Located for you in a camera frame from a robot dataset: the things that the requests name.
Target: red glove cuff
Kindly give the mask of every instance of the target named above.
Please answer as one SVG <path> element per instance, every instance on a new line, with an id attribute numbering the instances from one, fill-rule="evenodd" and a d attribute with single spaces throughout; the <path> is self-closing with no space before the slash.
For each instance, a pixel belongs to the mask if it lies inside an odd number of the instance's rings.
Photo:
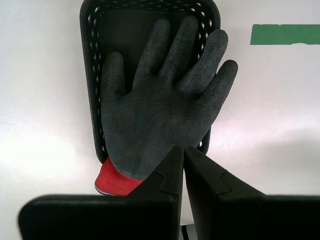
<path id="1" fill-rule="evenodd" d="M 101 194 L 127 196 L 142 182 L 143 180 L 132 179 L 118 172 L 108 157 L 103 163 L 94 185 Z"/>

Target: work glove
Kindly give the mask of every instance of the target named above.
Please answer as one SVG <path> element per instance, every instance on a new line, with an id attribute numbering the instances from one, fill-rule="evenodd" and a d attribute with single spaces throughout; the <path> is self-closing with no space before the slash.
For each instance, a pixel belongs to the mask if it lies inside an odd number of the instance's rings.
<path id="1" fill-rule="evenodd" d="M 172 147 L 196 147 L 217 118 L 238 65 L 228 60 L 216 74 L 228 45 L 227 34 L 216 30 L 208 36 L 199 61 L 187 70 L 198 25 L 196 17 L 186 17 L 168 51 L 170 23 L 159 19 L 128 94 L 123 56 L 106 56 L 101 121 L 109 158 L 120 174 L 145 180 Z"/>

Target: gray glove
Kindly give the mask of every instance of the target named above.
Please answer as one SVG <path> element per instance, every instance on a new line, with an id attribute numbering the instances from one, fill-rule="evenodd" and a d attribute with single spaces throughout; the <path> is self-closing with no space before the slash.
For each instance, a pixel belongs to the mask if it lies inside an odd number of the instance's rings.
<path id="1" fill-rule="evenodd" d="M 104 61 L 100 103 L 106 148 L 117 171 L 130 178 L 146 179 L 174 146 L 196 147 L 229 94 L 238 65 L 228 60 L 216 75 L 228 45 L 223 30 L 208 36 L 200 60 L 182 75 L 197 31 L 198 20 L 186 17 L 168 52 L 170 23 L 158 20 L 128 94 L 122 55 L 113 52 Z"/>

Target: green tape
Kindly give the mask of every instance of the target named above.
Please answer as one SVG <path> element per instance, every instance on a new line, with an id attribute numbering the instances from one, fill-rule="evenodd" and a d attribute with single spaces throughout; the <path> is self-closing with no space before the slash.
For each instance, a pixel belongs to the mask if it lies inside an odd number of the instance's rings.
<path id="1" fill-rule="evenodd" d="M 320 44 L 320 25 L 254 24 L 251 45 Z"/>

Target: glove finger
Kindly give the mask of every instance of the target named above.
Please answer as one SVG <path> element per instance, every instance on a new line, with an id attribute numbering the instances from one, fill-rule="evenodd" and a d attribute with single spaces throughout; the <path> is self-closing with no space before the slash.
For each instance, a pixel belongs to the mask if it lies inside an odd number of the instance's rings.
<path id="1" fill-rule="evenodd" d="M 119 52 L 112 52 L 106 56 L 102 67 L 100 102 L 108 103 L 125 93 L 124 58 Z"/>
<path id="2" fill-rule="evenodd" d="M 213 123 L 230 92 L 237 72 L 238 64 L 233 60 L 228 60 L 222 65 L 202 96 L 195 101 L 197 115 Z"/>
<path id="3" fill-rule="evenodd" d="M 212 32 L 208 36 L 201 58 L 177 84 L 177 90 L 189 96 L 202 94 L 215 77 L 227 45 L 228 35 L 225 31 Z"/>
<path id="4" fill-rule="evenodd" d="M 184 60 L 190 56 L 198 32 L 198 20 L 195 16 L 187 16 L 183 19 L 181 26 L 174 38 L 169 53 L 160 70 L 162 78 L 173 81 L 178 70 L 183 70 L 181 65 L 187 65 Z"/>
<path id="5" fill-rule="evenodd" d="M 155 22 L 136 69 L 133 88 L 145 79 L 144 76 L 158 74 L 166 58 L 170 34 L 170 22 L 167 19 L 161 18 Z"/>

